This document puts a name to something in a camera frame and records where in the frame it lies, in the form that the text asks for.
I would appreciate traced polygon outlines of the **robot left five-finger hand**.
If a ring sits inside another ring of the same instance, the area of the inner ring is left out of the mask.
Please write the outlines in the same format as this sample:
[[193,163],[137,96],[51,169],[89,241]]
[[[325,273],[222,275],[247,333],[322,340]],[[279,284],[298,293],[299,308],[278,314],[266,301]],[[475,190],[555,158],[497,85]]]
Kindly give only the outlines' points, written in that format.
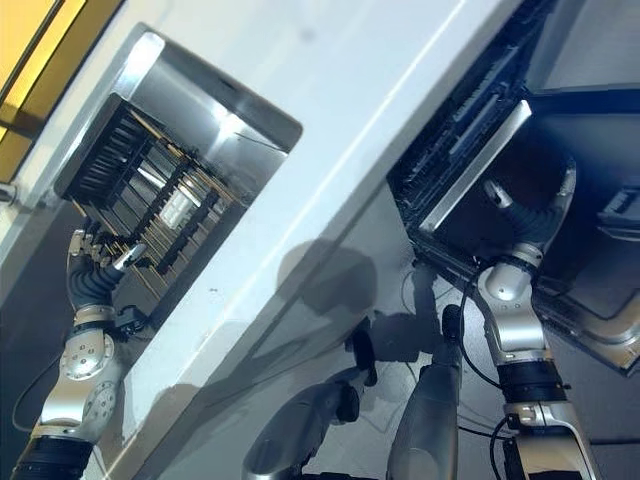
[[91,306],[111,306],[113,291],[147,248],[145,244],[137,243],[103,266],[94,257],[93,240],[94,235],[88,229],[77,229],[72,233],[68,246],[66,288],[76,312]]

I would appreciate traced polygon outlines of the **robot right five-finger hand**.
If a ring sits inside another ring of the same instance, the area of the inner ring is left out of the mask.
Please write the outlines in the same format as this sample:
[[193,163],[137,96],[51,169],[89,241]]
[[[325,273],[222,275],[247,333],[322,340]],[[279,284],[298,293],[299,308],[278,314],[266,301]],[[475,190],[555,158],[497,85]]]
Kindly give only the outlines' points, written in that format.
[[576,184],[576,162],[569,157],[560,188],[553,200],[543,209],[533,209],[518,203],[493,179],[485,180],[483,189],[489,200],[509,221],[515,241],[532,245],[544,255],[566,218]]

